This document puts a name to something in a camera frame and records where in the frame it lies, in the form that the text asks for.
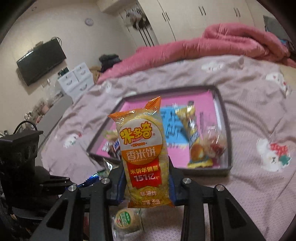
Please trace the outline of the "blue biscuit packet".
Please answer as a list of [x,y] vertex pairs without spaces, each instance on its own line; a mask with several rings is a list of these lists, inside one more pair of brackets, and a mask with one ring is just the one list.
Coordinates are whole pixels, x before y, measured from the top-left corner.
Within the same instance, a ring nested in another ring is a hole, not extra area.
[[86,181],[84,181],[83,183],[77,185],[77,187],[79,187],[79,188],[88,187],[88,186],[91,186],[91,185],[95,184],[99,180],[100,180],[100,176],[98,174],[93,174]]

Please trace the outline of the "small green-label round snack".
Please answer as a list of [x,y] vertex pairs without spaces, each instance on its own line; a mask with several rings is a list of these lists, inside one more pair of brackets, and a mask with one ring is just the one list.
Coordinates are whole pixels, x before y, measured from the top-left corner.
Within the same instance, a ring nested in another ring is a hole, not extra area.
[[124,237],[133,232],[143,231],[141,209],[120,209],[112,218],[112,227],[116,237]]

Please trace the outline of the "yellow cake snack packet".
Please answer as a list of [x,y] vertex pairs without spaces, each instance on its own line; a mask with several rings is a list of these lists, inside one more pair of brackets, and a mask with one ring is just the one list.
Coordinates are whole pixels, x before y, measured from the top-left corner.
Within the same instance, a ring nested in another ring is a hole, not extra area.
[[208,168],[213,166],[213,160],[206,156],[197,126],[194,101],[188,101],[187,106],[175,110],[176,116],[183,124],[189,141],[189,169]]

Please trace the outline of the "black Snickers bar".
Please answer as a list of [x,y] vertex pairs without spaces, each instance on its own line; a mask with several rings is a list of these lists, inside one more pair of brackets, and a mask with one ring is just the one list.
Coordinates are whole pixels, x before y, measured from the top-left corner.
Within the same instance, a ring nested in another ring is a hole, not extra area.
[[110,157],[121,160],[120,141],[118,138],[107,140],[101,150],[106,152]]

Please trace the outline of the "clear red candy packet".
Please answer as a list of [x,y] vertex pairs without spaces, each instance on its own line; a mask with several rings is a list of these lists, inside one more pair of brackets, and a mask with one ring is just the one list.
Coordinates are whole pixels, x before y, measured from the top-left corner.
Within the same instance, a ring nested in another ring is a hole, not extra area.
[[227,138],[218,127],[208,126],[203,133],[202,146],[206,156],[213,162],[216,162],[227,148]]

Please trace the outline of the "orange rice cracker packet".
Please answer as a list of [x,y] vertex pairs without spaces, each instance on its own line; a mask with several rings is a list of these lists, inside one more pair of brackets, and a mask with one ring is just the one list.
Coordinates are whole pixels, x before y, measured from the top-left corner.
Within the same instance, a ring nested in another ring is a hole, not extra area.
[[112,113],[125,170],[130,208],[172,206],[169,156],[160,113],[161,97],[145,107]]

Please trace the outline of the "dark shallow box tray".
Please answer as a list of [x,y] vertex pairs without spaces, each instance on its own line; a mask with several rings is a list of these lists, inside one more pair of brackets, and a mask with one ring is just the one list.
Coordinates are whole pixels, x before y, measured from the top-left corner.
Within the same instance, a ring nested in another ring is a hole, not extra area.
[[[181,92],[189,91],[197,91],[197,90],[210,90],[213,94],[214,99],[217,102],[217,109],[220,115],[221,120],[221,130],[227,138],[227,148],[224,154],[220,157],[220,159],[214,162],[212,167],[208,168],[195,168],[195,169],[181,169],[184,174],[189,176],[226,176],[229,174],[232,168],[232,143],[231,143],[231,132],[230,126],[228,122],[228,117],[225,109],[225,105],[220,94],[220,91],[214,85],[199,85],[199,86],[188,86],[188,87],[176,87],[171,89],[161,89],[156,91],[150,91],[146,93],[136,94],[139,97],[144,97],[145,95],[157,95],[164,94],[165,96],[173,96],[172,93],[181,94]],[[136,97],[125,97],[123,100],[132,100]]]

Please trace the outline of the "white drawer cabinet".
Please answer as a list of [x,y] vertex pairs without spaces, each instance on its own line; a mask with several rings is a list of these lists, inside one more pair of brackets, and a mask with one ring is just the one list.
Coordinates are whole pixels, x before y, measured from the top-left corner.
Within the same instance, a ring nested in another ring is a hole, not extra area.
[[71,97],[73,102],[94,86],[93,75],[86,63],[81,63],[58,80],[62,93]]

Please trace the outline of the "brown plush item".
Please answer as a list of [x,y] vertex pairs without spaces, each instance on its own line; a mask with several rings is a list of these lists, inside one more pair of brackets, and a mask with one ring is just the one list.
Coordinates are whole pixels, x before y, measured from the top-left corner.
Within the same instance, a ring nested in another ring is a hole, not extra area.
[[91,68],[89,68],[89,70],[92,73],[93,82],[94,82],[94,84],[96,84],[99,77],[103,74],[103,72],[101,71],[101,67],[100,66],[92,66]]

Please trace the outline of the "pink patterned bedsheet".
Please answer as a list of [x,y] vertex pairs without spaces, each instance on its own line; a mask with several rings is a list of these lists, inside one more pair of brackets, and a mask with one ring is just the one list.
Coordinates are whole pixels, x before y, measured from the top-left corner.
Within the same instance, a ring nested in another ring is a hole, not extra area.
[[124,96],[215,85],[230,123],[233,167],[228,177],[195,180],[223,184],[265,239],[279,240],[295,216],[295,93],[284,94],[273,75],[282,78],[274,63],[223,55],[107,78],[64,113],[42,150],[43,166],[80,184],[100,169],[86,148]]

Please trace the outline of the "dark clothes pile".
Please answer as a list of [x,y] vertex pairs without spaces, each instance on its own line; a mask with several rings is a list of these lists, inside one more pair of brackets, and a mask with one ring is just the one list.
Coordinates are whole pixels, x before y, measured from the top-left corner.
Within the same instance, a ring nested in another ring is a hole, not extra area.
[[113,65],[121,62],[121,59],[117,54],[104,54],[99,57],[99,61],[101,63],[101,72],[104,73],[106,70],[112,68]]

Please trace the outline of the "pink quilt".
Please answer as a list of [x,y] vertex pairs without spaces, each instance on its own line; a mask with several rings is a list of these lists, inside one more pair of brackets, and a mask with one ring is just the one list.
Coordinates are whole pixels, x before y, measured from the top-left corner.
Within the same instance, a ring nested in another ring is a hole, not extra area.
[[225,23],[210,25],[199,38],[140,47],[135,54],[106,70],[97,84],[180,60],[220,55],[244,55],[295,67],[290,51],[273,33],[244,24]]

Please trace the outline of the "white wardrobe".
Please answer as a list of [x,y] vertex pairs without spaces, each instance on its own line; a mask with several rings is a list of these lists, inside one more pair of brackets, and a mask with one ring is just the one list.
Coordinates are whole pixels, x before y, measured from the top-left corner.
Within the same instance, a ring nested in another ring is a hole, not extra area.
[[201,37],[213,24],[254,26],[247,1],[97,1],[116,16],[137,47]]

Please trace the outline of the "black wall television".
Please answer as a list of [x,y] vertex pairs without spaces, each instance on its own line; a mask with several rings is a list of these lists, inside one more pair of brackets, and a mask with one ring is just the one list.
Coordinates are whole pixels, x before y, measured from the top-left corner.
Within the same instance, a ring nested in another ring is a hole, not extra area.
[[65,59],[60,43],[53,39],[22,56],[16,64],[24,83],[30,86]]

